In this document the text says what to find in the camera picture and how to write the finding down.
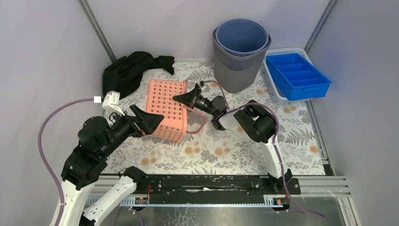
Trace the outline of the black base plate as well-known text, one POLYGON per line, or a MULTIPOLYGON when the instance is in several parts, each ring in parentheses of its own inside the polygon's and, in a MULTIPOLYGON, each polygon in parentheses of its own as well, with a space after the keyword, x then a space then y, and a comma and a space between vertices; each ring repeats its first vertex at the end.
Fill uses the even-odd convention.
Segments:
POLYGON ((248 175, 148 175, 122 203, 146 205, 251 205, 265 204, 265 197, 299 195, 297 178, 281 189, 268 176, 248 175))

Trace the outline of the pink plastic basket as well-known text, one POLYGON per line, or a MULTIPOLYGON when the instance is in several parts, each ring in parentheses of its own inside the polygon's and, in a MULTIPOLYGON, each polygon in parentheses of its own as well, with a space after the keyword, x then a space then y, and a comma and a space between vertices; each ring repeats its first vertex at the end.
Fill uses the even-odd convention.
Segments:
POLYGON ((200 112, 190 107, 182 106, 172 99, 174 96, 186 93, 187 88, 187 80, 150 80, 146 94, 145 111, 164 116, 163 121, 152 133, 152 136, 179 143, 185 134, 196 134, 203 128, 206 119, 200 112), (187 130, 188 111, 195 113, 202 119, 201 125, 195 131, 187 130))

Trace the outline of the blue inner bucket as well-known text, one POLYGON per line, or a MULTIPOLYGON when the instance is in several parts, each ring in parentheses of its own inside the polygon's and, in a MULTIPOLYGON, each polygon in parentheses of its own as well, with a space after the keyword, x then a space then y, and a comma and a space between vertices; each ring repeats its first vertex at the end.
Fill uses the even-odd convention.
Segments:
POLYGON ((247 19, 233 19, 216 28, 217 43, 228 53, 246 57, 260 52, 269 41, 268 32, 258 23, 247 19))

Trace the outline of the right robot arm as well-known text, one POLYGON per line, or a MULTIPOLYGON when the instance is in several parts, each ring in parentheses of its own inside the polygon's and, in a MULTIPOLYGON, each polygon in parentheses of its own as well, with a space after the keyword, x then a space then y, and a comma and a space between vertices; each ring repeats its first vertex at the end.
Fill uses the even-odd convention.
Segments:
POLYGON ((198 109, 212 115, 211 123, 222 131, 236 125, 241 126, 247 136, 257 143, 268 165, 270 188, 276 194, 288 189, 292 178, 290 169, 285 166, 278 145, 279 121, 276 114, 267 106, 250 100, 246 104, 230 110, 225 95, 209 100, 202 96, 201 84, 191 91, 173 97, 189 110, 198 109))

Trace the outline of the white plastic basket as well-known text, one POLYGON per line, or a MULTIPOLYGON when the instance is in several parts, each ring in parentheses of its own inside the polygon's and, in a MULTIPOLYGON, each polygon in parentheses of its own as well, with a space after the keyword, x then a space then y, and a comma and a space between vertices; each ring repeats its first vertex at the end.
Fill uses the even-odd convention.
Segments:
POLYGON ((309 56, 307 55, 306 51, 302 48, 298 47, 290 47, 290 48, 277 48, 277 49, 269 49, 266 51, 265 58, 263 59, 263 66, 265 68, 265 71, 268 76, 268 80, 270 81, 270 85, 272 86, 274 95, 277 97, 277 99, 281 102, 289 102, 289 100, 285 97, 285 94, 282 92, 282 90, 278 87, 274 79, 272 78, 271 72, 269 70, 269 67, 266 63, 266 59, 269 56, 273 55, 281 55, 281 54, 290 54, 290 53, 297 53, 301 55, 306 61, 308 61, 310 64, 313 64, 309 56))

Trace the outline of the floral table mat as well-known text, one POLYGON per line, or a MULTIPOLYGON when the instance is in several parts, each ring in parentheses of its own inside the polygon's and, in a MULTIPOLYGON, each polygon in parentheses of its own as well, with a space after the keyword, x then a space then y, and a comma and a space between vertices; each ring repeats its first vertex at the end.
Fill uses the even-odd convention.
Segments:
MULTIPOLYGON (((120 100, 125 111, 137 105, 145 109, 148 83, 152 79, 187 81, 192 89, 199 81, 207 81, 202 95, 208 99, 221 94, 214 83, 214 66, 209 62, 175 63, 175 73, 162 69, 144 73, 140 88, 120 100)), ((236 94, 226 94, 230 108, 255 100, 269 106, 280 123, 278 144, 287 168, 294 175, 325 175, 319 146, 304 102, 284 102, 275 96, 268 75, 261 67, 254 83, 236 94)), ((204 113, 207 123, 194 113, 188 113, 186 134, 181 142, 152 136, 131 138, 114 151, 107 161, 105 173, 118 173, 136 166, 148 174, 248 174, 265 175, 267 163, 257 143, 240 126, 225 131, 215 130, 211 116, 204 113)))

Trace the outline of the grey waste bin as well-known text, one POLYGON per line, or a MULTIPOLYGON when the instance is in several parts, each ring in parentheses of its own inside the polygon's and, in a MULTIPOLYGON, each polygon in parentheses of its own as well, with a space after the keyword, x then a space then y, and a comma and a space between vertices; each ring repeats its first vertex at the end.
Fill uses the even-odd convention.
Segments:
POLYGON ((271 37, 260 52, 249 56, 234 56, 216 41, 216 29, 212 33, 214 76, 216 81, 229 93, 238 93, 251 86, 263 64, 271 37))

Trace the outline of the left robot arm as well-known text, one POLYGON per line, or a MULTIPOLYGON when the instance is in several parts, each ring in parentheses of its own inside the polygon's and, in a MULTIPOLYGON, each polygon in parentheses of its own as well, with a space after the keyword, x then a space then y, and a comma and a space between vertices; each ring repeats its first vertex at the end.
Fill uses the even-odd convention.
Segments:
POLYGON ((86 207, 87 198, 107 167, 107 158, 129 137, 151 135, 164 116, 142 111, 119 116, 112 126, 102 116, 87 119, 78 132, 79 142, 65 161, 61 173, 63 191, 51 225, 99 226, 130 194, 147 191, 147 175, 137 167, 127 168, 116 184, 97 202, 86 207))

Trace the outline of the blue divided plastic tray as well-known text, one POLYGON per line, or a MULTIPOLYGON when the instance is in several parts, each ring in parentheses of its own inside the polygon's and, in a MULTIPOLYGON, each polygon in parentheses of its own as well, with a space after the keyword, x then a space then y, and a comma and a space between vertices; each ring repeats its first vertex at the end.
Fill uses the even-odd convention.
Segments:
POLYGON ((324 97, 331 80, 297 53, 269 56, 272 78, 290 101, 324 97))

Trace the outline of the black cloth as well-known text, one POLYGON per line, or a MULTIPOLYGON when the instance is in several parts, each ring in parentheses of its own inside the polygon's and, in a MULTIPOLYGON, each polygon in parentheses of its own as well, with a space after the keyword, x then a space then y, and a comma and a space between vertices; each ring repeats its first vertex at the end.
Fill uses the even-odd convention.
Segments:
POLYGON ((123 56, 105 68, 102 81, 102 95, 110 91, 120 93, 125 98, 134 93, 141 85, 144 72, 152 69, 163 69, 174 74, 173 56, 153 57, 145 51, 135 51, 129 56, 123 56))

